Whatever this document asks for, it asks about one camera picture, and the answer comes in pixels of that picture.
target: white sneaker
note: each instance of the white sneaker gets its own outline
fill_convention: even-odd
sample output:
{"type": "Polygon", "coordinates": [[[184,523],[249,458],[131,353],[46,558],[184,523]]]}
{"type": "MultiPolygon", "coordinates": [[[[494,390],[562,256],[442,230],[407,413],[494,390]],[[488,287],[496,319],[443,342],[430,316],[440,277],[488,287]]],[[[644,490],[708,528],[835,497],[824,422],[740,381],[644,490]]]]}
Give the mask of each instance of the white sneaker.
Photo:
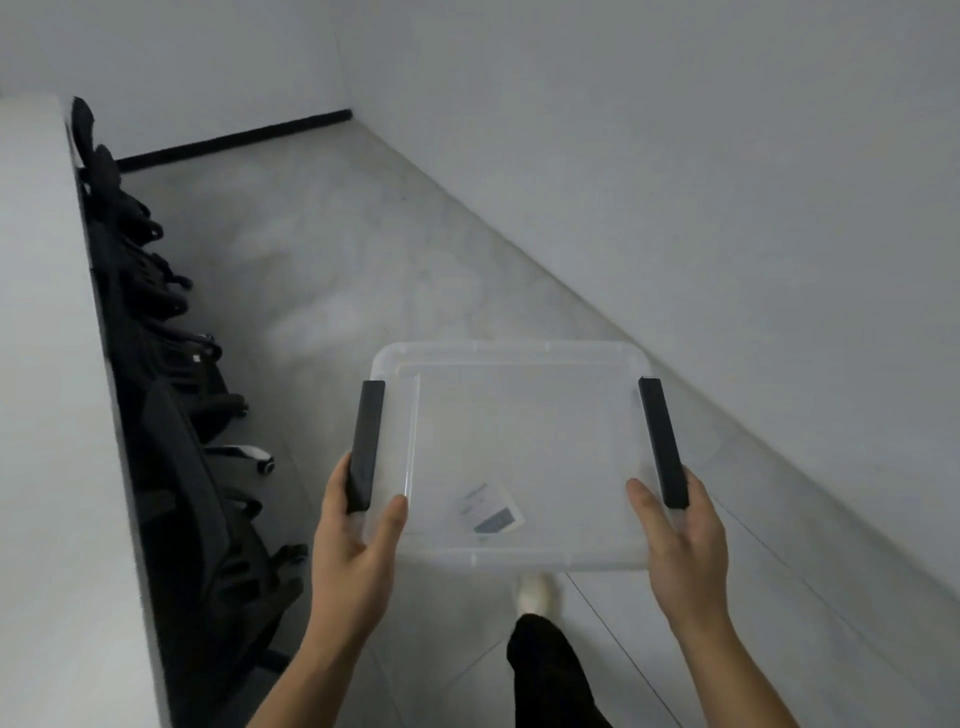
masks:
{"type": "Polygon", "coordinates": [[[560,586],[553,574],[525,573],[514,586],[516,616],[538,615],[556,623],[560,617],[560,586]]]}

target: black office chair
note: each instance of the black office chair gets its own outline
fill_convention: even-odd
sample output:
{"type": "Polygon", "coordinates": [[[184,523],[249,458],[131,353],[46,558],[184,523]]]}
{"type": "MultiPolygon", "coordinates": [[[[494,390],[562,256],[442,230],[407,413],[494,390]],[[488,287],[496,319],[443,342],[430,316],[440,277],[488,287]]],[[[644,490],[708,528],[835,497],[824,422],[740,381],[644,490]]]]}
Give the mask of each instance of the black office chair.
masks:
{"type": "Polygon", "coordinates": [[[106,223],[88,220],[87,236],[94,271],[100,277],[118,277],[130,309],[158,321],[186,313],[186,298],[171,288],[179,277],[169,267],[162,268],[152,254],[131,245],[106,223]]]}
{"type": "MultiPolygon", "coordinates": [[[[102,234],[108,233],[100,224],[90,226],[93,274],[122,414],[136,421],[147,389],[163,376],[177,391],[197,436],[208,443],[234,418],[246,417],[250,409],[244,397],[230,392],[217,366],[223,350],[210,336],[172,328],[132,312],[122,270],[110,261],[111,248],[99,240],[102,234]]],[[[245,453],[258,461],[262,473],[273,469],[270,453],[236,447],[247,448],[245,453]]]]}
{"type": "Polygon", "coordinates": [[[150,209],[120,189],[120,168],[109,151],[98,154],[93,142],[93,111],[80,97],[74,98],[70,110],[70,131],[84,164],[81,180],[88,185],[84,195],[87,213],[114,223],[135,245],[143,246],[163,237],[163,227],[151,220],[150,209]]]}
{"type": "Polygon", "coordinates": [[[254,667],[287,664],[269,645],[303,584],[279,570],[307,546],[268,554],[252,525],[262,506],[216,482],[168,381],[151,385],[138,425],[125,431],[138,513],[166,501],[142,516],[141,541],[171,716],[204,726],[254,667]],[[157,493],[172,494],[173,507],[157,493]]]}

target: white desk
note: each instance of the white desk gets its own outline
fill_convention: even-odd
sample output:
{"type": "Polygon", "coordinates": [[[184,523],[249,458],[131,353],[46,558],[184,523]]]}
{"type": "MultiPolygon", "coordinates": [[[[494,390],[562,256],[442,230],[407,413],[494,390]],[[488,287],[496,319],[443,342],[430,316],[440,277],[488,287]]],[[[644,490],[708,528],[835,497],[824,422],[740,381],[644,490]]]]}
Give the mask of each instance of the white desk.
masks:
{"type": "Polygon", "coordinates": [[[53,97],[0,99],[0,713],[167,723],[146,575],[53,97]]]}

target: gray tile floor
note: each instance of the gray tile floor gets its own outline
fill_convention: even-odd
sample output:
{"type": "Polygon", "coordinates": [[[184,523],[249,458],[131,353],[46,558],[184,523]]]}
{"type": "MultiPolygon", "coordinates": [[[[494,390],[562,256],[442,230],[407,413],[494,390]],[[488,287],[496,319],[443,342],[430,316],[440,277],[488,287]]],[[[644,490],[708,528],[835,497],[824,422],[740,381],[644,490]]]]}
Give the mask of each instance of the gray tile floor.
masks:
{"type": "MultiPolygon", "coordinates": [[[[277,458],[255,491],[268,546],[309,541],[360,383],[395,341],[621,339],[622,332],[360,125],[126,179],[167,229],[156,249],[197,282],[183,324],[223,343],[250,417],[226,439],[277,458]]],[[[955,725],[960,606],[813,483],[662,367],[684,461],[728,526],[734,619],[808,725],[955,725]]],[[[563,577],[564,626],[614,725],[704,725],[642,573],[563,577]]],[[[306,599],[275,646],[293,651],[306,599]]],[[[401,568],[344,726],[502,726],[510,583],[401,568]]],[[[220,724],[270,688],[257,672],[220,724]]]]}

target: barcode label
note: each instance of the barcode label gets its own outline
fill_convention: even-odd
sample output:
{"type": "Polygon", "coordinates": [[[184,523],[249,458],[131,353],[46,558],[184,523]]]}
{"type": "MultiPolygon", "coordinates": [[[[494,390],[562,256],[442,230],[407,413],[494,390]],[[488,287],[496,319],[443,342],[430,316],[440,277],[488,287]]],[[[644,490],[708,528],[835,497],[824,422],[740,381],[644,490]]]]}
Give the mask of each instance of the barcode label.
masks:
{"type": "Polygon", "coordinates": [[[512,531],[524,523],[507,490],[490,483],[483,483],[464,496],[460,517],[469,530],[481,537],[512,531]]]}

